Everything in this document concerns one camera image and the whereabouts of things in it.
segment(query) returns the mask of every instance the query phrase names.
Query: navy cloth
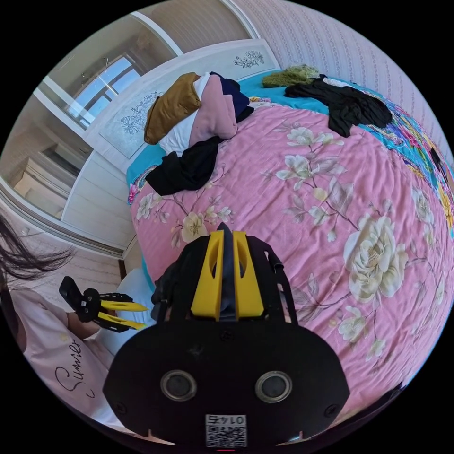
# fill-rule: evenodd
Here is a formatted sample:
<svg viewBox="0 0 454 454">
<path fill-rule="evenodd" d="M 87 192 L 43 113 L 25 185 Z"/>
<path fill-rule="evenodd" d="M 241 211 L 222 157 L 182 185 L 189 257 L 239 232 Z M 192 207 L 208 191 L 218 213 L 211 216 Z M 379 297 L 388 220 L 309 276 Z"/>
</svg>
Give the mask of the navy cloth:
<svg viewBox="0 0 454 454">
<path fill-rule="evenodd" d="M 249 105 L 249 98 L 241 93 L 240 85 L 235 80 L 225 79 L 217 72 L 211 72 L 210 74 L 219 76 L 219 78 L 221 79 L 222 93 L 224 95 L 232 95 L 235 117 L 238 117 Z"/>
</svg>

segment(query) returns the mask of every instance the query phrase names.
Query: screw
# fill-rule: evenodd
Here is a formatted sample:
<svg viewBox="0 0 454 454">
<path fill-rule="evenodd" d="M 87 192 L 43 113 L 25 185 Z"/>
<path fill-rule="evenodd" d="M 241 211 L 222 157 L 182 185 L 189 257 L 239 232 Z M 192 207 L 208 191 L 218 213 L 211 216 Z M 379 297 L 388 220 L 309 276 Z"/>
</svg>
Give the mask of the screw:
<svg viewBox="0 0 454 454">
<path fill-rule="evenodd" d="M 121 402 L 115 404 L 115 410 L 120 415 L 125 415 L 127 413 L 126 406 Z"/>
<path fill-rule="evenodd" d="M 339 409 L 339 405 L 337 405 L 337 404 L 330 405 L 325 410 L 325 418 L 332 418 L 338 409 Z"/>
<path fill-rule="evenodd" d="M 233 339 L 233 333 L 230 330 L 224 330 L 221 332 L 220 338 L 224 342 L 229 342 Z"/>
</svg>

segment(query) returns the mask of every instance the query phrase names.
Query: yellow gripper jaw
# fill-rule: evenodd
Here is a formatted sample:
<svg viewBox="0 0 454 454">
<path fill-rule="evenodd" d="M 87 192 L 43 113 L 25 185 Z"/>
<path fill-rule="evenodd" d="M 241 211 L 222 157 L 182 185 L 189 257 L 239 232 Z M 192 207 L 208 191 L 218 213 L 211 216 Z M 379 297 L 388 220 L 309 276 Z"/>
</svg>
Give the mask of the yellow gripper jaw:
<svg viewBox="0 0 454 454">
<path fill-rule="evenodd" d="M 259 318 L 264 308 L 244 232 L 233 232 L 236 320 Z M 191 306 L 195 318 L 219 321 L 224 258 L 224 231 L 211 232 Z"/>
</svg>

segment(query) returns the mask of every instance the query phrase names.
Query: pink floral bedspread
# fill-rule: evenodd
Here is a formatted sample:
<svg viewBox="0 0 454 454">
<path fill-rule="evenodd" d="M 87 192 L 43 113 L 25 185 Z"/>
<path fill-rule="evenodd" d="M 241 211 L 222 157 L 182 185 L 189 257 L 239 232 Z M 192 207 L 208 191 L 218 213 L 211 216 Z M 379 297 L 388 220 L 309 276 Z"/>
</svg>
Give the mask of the pink floral bedspread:
<svg viewBox="0 0 454 454">
<path fill-rule="evenodd" d="M 205 187 L 160 197 L 145 184 L 131 206 L 152 279 L 221 221 L 273 247 L 300 325 L 346 373 L 335 424 L 407 383 L 430 354 L 454 298 L 452 212 L 452 198 L 371 133 L 342 138 L 326 115 L 280 105 L 239 124 Z"/>
</svg>

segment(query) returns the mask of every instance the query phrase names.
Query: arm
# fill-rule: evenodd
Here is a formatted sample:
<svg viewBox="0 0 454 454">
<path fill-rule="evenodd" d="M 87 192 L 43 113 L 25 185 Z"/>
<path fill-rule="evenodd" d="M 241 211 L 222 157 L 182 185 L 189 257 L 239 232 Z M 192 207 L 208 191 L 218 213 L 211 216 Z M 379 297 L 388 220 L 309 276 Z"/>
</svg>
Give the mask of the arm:
<svg viewBox="0 0 454 454">
<path fill-rule="evenodd" d="M 82 323 L 77 317 L 75 312 L 67 313 L 68 316 L 68 329 L 81 341 L 96 334 L 100 327 L 95 322 Z"/>
</svg>

